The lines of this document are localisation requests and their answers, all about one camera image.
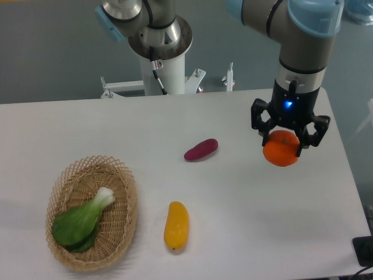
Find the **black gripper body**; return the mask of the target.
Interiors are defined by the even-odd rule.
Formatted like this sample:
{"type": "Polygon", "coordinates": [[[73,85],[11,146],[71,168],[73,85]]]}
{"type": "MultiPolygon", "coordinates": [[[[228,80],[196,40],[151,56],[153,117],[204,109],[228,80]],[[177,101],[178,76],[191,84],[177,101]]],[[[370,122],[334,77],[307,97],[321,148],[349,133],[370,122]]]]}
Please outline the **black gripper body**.
{"type": "Polygon", "coordinates": [[[284,127],[291,130],[304,129],[313,123],[315,128],[322,125],[322,118],[314,114],[314,106],[319,89],[300,93],[298,83],[292,81],[287,89],[274,83],[272,98],[267,107],[270,119],[267,125],[270,130],[274,127],[284,127]]]}

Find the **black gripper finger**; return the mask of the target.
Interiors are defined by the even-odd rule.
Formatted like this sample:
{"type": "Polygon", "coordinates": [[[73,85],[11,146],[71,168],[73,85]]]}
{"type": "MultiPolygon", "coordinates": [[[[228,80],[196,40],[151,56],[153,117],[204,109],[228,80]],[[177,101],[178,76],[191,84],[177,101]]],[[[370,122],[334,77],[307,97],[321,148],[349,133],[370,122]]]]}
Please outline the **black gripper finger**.
{"type": "Polygon", "coordinates": [[[308,118],[301,118],[295,122],[294,132],[299,140],[296,157],[301,155],[303,149],[310,146],[317,147],[321,143],[330,124],[330,117],[325,115],[311,115],[308,118]],[[315,132],[310,134],[307,128],[308,124],[313,124],[315,132]]]}
{"type": "Polygon", "coordinates": [[[275,119],[272,118],[273,106],[271,103],[267,103],[262,99],[255,99],[251,106],[251,127],[258,131],[258,134],[262,137],[262,146],[265,146],[269,140],[269,134],[272,129],[277,125],[275,119]],[[264,121],[262,119],[263,112],[266,111],[269,114],[269,119],[264,121]]]}

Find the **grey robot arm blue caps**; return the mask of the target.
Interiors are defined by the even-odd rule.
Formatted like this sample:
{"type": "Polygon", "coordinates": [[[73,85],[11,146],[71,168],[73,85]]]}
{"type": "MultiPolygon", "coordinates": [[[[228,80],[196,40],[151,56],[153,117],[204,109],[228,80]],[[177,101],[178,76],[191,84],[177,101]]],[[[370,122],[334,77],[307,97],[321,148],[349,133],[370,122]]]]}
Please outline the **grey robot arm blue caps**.
{"type": "MultiPolygon", "coordinates": [[[[314,106],[335,37],[343,1],[227,1],[228,12],[280,44],[279,70],[269,102],[256,99],[251,125],[269,142],[272,129],[292,130],[297,153],[318,146],[330,118],[314,106]]],[[[201,71],[185,76],[185,54],[193,34],[175,11],[174,1],[103,1],[95,9],[103,29],[115,41],[127,40],[140,61],[145,93],[196,93],[201,71]]]]}

